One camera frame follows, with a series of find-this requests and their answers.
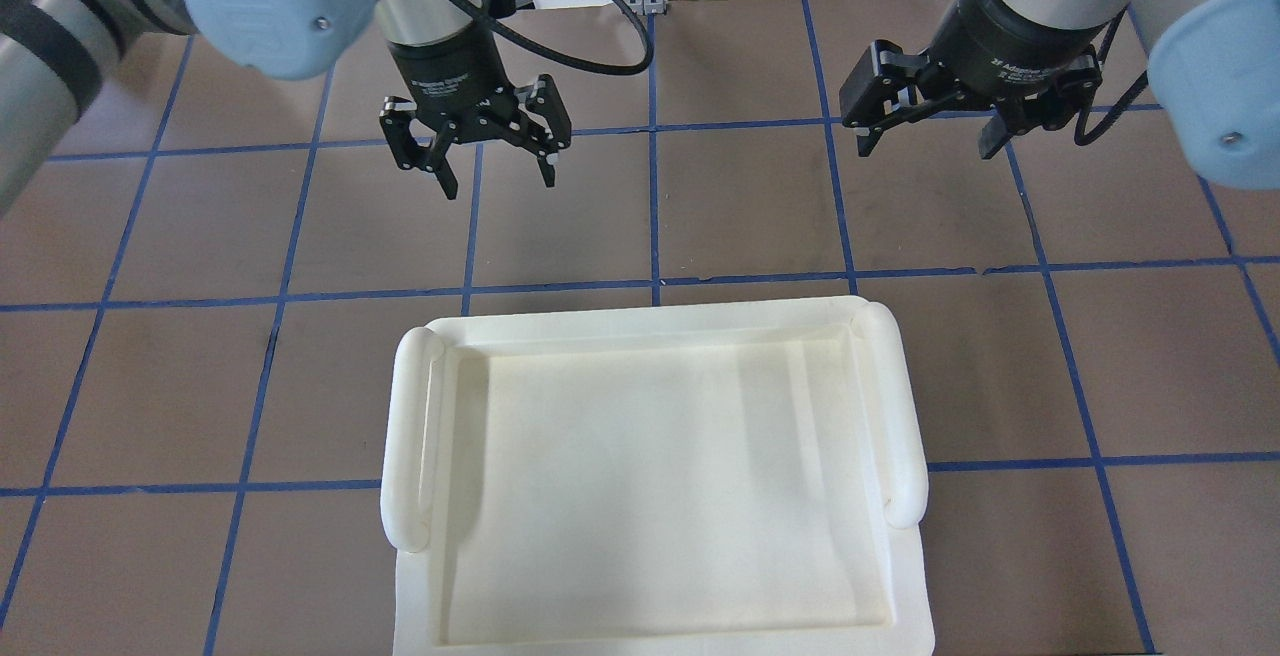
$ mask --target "black device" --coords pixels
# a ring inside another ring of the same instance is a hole
[[[1010,1],[1030,4],[1024,10],[1033,13],[1038,5]],[[1102,83],[1091,42],[1115,13],[1101,13],[1083,27],[1046,24],[1006,0],[954,0],[920,54],[887,40],[868,47],[840,88],[841,123],[855,129],[860,156],[884,131],[943,110],[995,109],[979,137],[983,159],[1033,128],[1060,129],[1092,105]]]
[[[543,183],[548,188],[556,184],[556,154],[570,146],[573,124],[550,74],[515,87],[502,68],[493,32],[479,23],[443,44],[389,47],[413,96],[412,101],[388,96],[379,114],[401,169],[434,174],[445,197],[453,200],[458,179],[445,160],[449,146],[500,138],[534,154]],[[543,118],[545,126],[525,110]],[[435,132],[429,147],[420,146],[410,132],[415,118]]]

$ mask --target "wire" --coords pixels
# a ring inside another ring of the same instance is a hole
[[[1088,133],[1084,132],[1084,128],[1087,126],[1085,120],[1089,117],[1089,109],[1092,109],[1093,102],[1091,101],[1088,106],[1080,109],[1080,115],[1075,119],[1075,145],[1088,146],[1089,144],[1093,144],[1094,141],[1101,138],[1103,133],[1110,131],[1111,127],[1115,126],[1117,120],[1120,120],[1120,115],[1124,114],[1125,110],[1128,110],[1129,106],[1133,105],[1134,100],[1137,100],[1138,96],[1140,96],[1142,92],[1146,90],[1147,90],[1147,72],[1144,70],[1133,82],[1133,86],[1130,86],[1129,90],[1126,90],[1124,95],[1120,96],[1120,100],[1117,100],[1115,105],[1111,106],[1111,110],[1107,111],[1107,115],[1102,117],[1102,120],[1098,122],[1097,127],[1093,127],[1093,131],[1089,131]]]
[[[1120,31],[1121,20],[1124,20],[1124,12],[1117,13],[1116,17],[1111,19],[1111,23],[1107,23],[1107,32],[1102,35],[1102,44],[1098,46],[1098,60],[1102,62],[1102,64],[1107,63],[1107,54],[1111,53],[1111,41],[1115,40],[1116,31]]]
[[[1115,18],[1111,19],[1111,23],[1107,26],[1107,32],[1102,36],[1102,44],[1098,46],[1098,63],[1103,68],[1106,67],[1107,54],[1111,53],[1111,42],[1116,37],[1116,31],[1120,31],[1121,20],[1124,20],[1123,10],[1117,13]],[[1116,102],[1111,106],[1111,109],[1106,113],[1106,115],[1102,117],[1102,120],[1100,120],[1098,124],[1093,127],[1093,131],[1087,131],[1089,109],[1093,108],[1093,97],[1091,96],[1089,102],[1085,104],[1083,109],[1080,109],[1079,115],[1076,115],[1075,118],[1075,145],[1088,146],[1089,144],[1093,144],[1094,141],[1101,138],[1103,133],[1111,131],[1111,127],[1115,126],[1117,120],[1120,120],[1120,117],[1129,109],[1129,106],[1133,105],[1133,102],[1138,99],[1138,96],[1140,96],[1142,92],[1146,90],[1147,90],[1147,72],[1144,70],[1138,74],[1138,78],[1134,78],[1133,86],[1129,86],[1129,88],[1125,90],[1124,95],[1121,95],[1120,99],[1117,99]]]
[[[631,8],[623,0],[609,0],[609,1],[612,1],[613,5],[618,6],[622,14],[627,18],[627,22],[631,23],[631,27],[635,28],[636,33],[640,35],[640,38],[644,42],[644,56],[639,62],[627,65],[605,64],[582,59],[579,56],[572,56],[570,54],[562,54],[561,51],[540,45],[532,38],[503,26],[502,23],[498,22],[498,19],[493,18],[484,10],[476,8],[475,4],[471,4],[470,0],[448,0],[448,1],[454,6],[457,6],[460,10],[462,10],[462,13],[467,14],[468,17],[479,22],[481,26],[488,28],[489,31],[493,31],[498,36],[502,36],[503,38],[511,41],[512,44],[520,46],[521,49],[525,49],[531,54],[538,54],[539,56],[543,56],[544,59],[556,62],[558,64],[567,65],[570,68],[576,68],[579,70],[585,70],[589,73],[603,73],[605,76],[635,76],[636,73],[643,73],[646,68],[649,68],[649,64],[653,63],[653,40],[649,37],[649,32],[645,31],[644,22],[640,22],[640,17],[637,17],[635,12],[632,12]]]

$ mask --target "white tray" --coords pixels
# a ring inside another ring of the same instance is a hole
[[[927,492],[879,304],[435,320],[392,384],[394,653],[928,655]]]

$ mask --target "silver arm segment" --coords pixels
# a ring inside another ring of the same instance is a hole
[[[195,33],[186,0],[0,0],[0,215],[145,32]]]

